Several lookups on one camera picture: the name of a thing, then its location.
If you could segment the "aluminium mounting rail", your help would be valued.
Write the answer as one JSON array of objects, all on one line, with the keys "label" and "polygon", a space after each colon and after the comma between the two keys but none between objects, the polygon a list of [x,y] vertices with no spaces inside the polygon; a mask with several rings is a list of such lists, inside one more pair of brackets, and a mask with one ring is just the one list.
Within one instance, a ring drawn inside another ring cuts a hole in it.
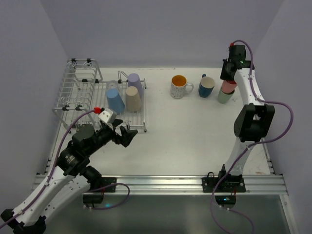
[{"label": "aluminium mounting rail", "polygon": [[[82,176],[62,181],[61,177],[47,179],[38,175],[34,189],[42,182],[47,185],[46,190],[58,188],[59,193],[92,195],[89,184]],[[206,178],[202,175],[186,176],[156,176],[156,175],[104,175],[102,184],[117,183],[104,190],[105,195],[211,195]],[[215,195],[286,195],[287,189],[281,175],[244,175],[243,181],[237,185],[226,185],[216,190]]]}]

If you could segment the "dark blue ceramic mug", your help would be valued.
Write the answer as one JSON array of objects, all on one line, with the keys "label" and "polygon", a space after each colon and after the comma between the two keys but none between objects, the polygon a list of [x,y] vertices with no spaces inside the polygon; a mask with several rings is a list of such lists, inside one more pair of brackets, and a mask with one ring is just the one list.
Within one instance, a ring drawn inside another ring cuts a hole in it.
[{"label": "dark blue ceramic mug", "polygon": [[202,75],[199,82],[198,94],[201,98],[207,98],[215,87],[215,80],[206,74]]}]

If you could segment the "blue plastic cup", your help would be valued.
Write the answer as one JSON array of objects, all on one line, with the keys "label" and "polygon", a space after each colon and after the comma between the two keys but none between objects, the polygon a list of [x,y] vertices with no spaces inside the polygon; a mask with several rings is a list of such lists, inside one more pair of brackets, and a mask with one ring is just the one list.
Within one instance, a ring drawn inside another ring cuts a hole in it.
[{"label": "blue plastic cup", "polygon": [[125,105],[124,102],[119,94],[118,89],[108,89],[106,91],[106,98],[108,101],[109,109],[113,110],[117,114],[121,114],[124,112]]}]

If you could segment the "pink plastic cup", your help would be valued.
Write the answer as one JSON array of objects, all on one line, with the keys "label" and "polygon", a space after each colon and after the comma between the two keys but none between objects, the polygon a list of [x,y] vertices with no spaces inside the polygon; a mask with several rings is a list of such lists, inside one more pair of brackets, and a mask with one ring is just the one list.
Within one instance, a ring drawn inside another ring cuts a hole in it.
[{"label": "pink plastic cup", "polygon": [[221,90],[225,94],[231,94],[235,91],[237,83],[235,81],[224,80],[221,85]]}]

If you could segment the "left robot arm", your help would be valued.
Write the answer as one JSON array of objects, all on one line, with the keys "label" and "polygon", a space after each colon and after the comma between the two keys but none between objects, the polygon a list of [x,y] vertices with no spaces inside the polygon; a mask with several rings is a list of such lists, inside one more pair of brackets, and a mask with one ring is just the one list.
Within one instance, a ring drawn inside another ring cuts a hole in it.
[{"label": "left robot arm", "polygon": [[116,186],[104,184],[101,173],[89,163],[90,156],[110,141],[129,146],[138,131],[128,130],[121,123],[121,119],[102,122],[98,130],[89,124],[79,126],[39,186],[20,205],[2,212],[4,225],[15,234],[42,234],[48,218],[77,195],[87,191],[104,193]]}]

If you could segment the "purple plastic cup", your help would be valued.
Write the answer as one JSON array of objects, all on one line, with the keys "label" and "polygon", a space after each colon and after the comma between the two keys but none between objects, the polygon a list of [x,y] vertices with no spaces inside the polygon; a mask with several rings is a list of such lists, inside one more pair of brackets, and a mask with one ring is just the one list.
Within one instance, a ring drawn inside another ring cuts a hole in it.
[{"label": "purple plastic cup", "polygon": [[141,84],[141,80],[138,74],[136,73],[131,73],[128,75],[128,86],[131,87],[136,87],[139,93],[139,96],[142,97],[143,95],[143,86]]}]

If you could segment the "floral white mug orange inside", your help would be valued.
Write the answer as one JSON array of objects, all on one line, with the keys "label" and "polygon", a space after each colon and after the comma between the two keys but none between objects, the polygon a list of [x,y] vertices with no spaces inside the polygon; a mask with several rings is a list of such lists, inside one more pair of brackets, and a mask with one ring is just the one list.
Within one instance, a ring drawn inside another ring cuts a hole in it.
[{"label": "floral white mug orange inside", "polygon": [[189,83],[182,75],[176,75],[171,79],[170,95],[172,98],[181,99],[194,90],[194,85]]}]

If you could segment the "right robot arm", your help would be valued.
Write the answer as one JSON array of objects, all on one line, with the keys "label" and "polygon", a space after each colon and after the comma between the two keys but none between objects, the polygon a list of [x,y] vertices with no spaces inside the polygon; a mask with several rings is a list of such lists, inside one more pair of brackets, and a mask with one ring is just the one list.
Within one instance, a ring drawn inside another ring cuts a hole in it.
[{"label": "right robot arm", "polygon": [[254,146],[270,128],[275,108],[260,101],[261,92],[255,80],[254,65],[246,59],[244,45],[231,43],[224,60],[221,78],[238,85],[243,107],[234,122],[235,144],[229,159],[218,174],[217,192],[245,192],[243,171]]}]

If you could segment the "beige plastic cup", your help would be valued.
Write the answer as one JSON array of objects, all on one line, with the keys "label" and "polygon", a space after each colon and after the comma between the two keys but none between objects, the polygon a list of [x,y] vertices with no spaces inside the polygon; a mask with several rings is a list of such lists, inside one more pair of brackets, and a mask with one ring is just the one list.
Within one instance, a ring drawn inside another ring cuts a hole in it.
[{"label": "beige plastic cup", "polygon": [[134,86],[126,89],[126,107],[129,112],[137,112],[141,109],[141,98],[138,89]]}]

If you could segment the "green plastic cup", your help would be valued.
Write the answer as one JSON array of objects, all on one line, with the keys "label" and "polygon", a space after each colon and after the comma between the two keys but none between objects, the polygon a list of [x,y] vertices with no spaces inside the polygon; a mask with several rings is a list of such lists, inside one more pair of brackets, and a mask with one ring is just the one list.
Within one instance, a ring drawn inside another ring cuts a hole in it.
[{"label": "green plastic cup", "polygon": [[226,104],[232,98],[234,93],[235,93],[235,90],[233,90],[230,93],[224,93],[222,88],[220,88],[217,101],[221,104]]}]

